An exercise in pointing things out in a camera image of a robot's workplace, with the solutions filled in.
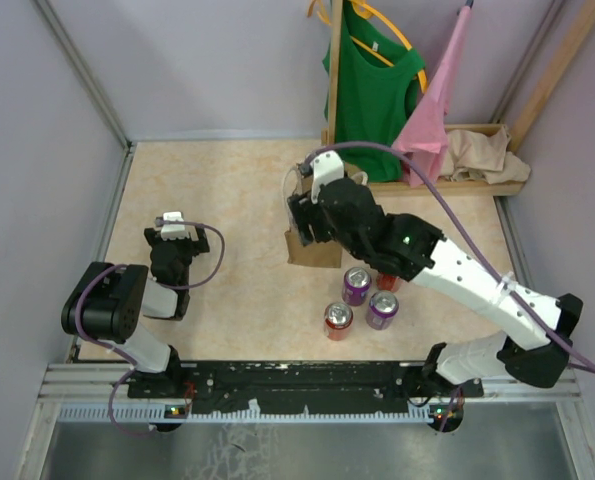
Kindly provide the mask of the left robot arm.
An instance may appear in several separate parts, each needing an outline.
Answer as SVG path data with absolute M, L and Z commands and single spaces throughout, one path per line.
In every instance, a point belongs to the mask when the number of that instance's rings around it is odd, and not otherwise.
M 159 341 L 140 323 L 184 318 L 193 259 L 210 251 L 206 231 L 196 222 L 166 221 L 144 230 L 151 248 L 150 265 L 93 262 L 66 300 L 61 327 L 70 335 L 118 354 L 133 368 L 133 396 L 178 394 L 185 373 L 177 350 Z

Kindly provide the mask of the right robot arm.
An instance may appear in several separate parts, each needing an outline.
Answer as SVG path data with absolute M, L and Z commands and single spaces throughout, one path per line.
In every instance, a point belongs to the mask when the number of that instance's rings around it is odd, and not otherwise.
M 475 378 L 508 373 L 551 388 L 569 363 L 567 347 L 583 302 L 573 294 L 542 295 L 494 277 L 439 228 L 409 214 L 385 212 L 370 190 L 349 178 L 324 186 L 317 201 L 294 194 L 287 207 L 300 240 L 335 241 L 372 269 L 438 291 L 500 327 L 465 343 L 439 343 L 426 361 L 425 387 L 438 396 Z

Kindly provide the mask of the purple soda can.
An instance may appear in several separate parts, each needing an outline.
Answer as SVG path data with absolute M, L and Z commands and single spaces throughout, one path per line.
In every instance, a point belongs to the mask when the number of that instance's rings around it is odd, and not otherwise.
M 362 267 L 348 269 L 343 277 L 342 299 L 350 306 L 361 306 L 372 286 L 372 277 Z
M 377 291 L 369 300 L 366 323 L 375 330 L 385 330 L 390 327 L 398 310 L 399 302 L 392 292 Z

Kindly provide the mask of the red soda can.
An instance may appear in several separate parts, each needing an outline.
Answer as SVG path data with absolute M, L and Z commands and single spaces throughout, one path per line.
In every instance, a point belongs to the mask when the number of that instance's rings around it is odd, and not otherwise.
M 329 340 L 342 341 L 350 333 L 353 311 L 345 302 L 329 304 L 324 312 L 324 333 Z
M 379 290 L 389 291 L 396 293 L 402 284 L 402 279 L 394 276 L 379 272 L 376 277 L 376 286 Z

